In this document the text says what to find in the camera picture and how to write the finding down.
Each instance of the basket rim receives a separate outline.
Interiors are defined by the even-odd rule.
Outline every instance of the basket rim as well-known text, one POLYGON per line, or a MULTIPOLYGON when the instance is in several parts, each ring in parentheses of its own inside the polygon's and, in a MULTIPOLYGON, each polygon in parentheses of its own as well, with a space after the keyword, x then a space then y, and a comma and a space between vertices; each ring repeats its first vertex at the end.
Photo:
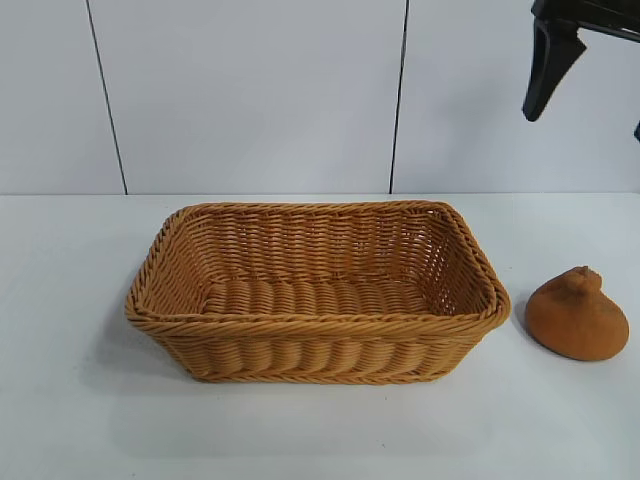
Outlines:
POLYGON ((509 316, 511 303, 509 296, 498 280, 496 273, 491 267, 487 257, 480 249, 475 237, 471 233, 468 225, 462 216, 449 204, 445 202, 434 202, 428 200, 395 200, 387 202, 357 202, 357 203, 241 203, 241 202, 221 202, 221 203, 201 203, 184 207, 169 216, 160 232, 156 235, 149 253, 141 265, 133 284, 127 295, 125 312, 129 320, 141 330, 152 330, 154 335, 181 335, 190 336, 189 331, 195 330, 194 336, 201 336, 202 329, 215 331, 216 334, 228 334, 230 336, 242 335, 242 331, 247 328, 251 334, 256 334, 256 329, 260 325, 265 325, 269 330, 269 335, 273 335, 274 325, 280 324, 282 333, 295 331, 304 324, 308 329, 309 325, 317 328, 317 334, 336 335, 344 330, 342 327, 349 326, 347 330, 351 334, 358 330, 359 326, 366 325, 366 335, 371 335, 372 324, 378 325, 380 334, 401 334, 406 335, 409 331, 415 334, 451 334, 452 331, 458 334, 465 334, 468 330, 489 331, 501 325, 509 316), (289 212, 292 209, 300 213, 326 211, 327 213, 354 212, 363 208, 378 211, 407 211, 407 210, 438 210, 444 213, 447 220, 455 227, 455 234, 461 240, 461 245, 465 249, 465 254, 471 260, 471 265, 475 273, 480 276, 485 286, 489 286, 488 293, 491 296, 490 305, 480 311, 459 315, 435 315, 424 314, 328 314, 328 315, 304 315, 304 314, 220 314, 220 313, 188 313, 188 314, 160 314, 151 311, 143 305, 140 296, 146 291, 147 279, 152 274, 157 257, 163 252, 166 245, 165 239, 173 232, 181 228, 184 222, 194 216, 215 213, 224 210, 225 212, 237 211, 246 213, 264 212, 268 210, 278 210, 286 208, 289 212))

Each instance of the clay knob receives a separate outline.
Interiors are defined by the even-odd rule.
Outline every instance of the clay knob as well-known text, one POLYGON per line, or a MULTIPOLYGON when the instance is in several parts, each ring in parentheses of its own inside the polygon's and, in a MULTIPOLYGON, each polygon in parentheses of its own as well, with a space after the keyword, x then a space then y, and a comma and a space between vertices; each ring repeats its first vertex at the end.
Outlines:
POLYGON ((542 345, 576 360, 606 360, 629 340, 624 313, 600 291, 602 278, 576 267, 542 285, 529 299, 525 319, 542 345))

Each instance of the white table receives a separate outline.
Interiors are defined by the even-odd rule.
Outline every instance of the white table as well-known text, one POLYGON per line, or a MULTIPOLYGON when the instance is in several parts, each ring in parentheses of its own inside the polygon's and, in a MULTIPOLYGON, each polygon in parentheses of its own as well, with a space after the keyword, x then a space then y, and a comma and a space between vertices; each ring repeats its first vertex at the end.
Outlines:
POLYGON ((639 195, 422 197, 465 216, 514 303, 430 384, 200 384, 123 317, 182 206, 391 198, 421 197, 0 198, 0 478, 640 478, 639 195), (608 362, 520 324, 533 289, 583 264, 632 325, 608 362))

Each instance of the woven rattan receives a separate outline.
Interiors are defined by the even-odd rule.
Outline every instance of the woven rattan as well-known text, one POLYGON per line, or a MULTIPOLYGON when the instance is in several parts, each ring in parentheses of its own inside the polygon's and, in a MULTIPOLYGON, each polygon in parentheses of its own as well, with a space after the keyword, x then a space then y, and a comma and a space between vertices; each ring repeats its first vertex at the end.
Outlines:
POLYGON ((126 301, 211 382, 429 381, 509 312, 460 215, 423 201, 184 208, 126 301))

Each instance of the black plastic part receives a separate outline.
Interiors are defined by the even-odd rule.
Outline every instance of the black plastic part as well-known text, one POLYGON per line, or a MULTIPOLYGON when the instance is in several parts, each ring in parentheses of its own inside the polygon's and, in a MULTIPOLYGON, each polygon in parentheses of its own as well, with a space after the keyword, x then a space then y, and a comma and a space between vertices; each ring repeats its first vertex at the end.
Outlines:
MULTIPOLYGON (((640 42, 640 0, 536 0, 534 54, 523 112, 530 121, 544 111, 556 87, 584 53, 578 30, 640 42)), ((640 140, 640 131, 636 131, 640 140)))
POLYGON ((522 107, 530 122, 540 117, 562 78, 587 49, 578 38, 576 24, 536 19, 533 28, 531 79, 522 107))

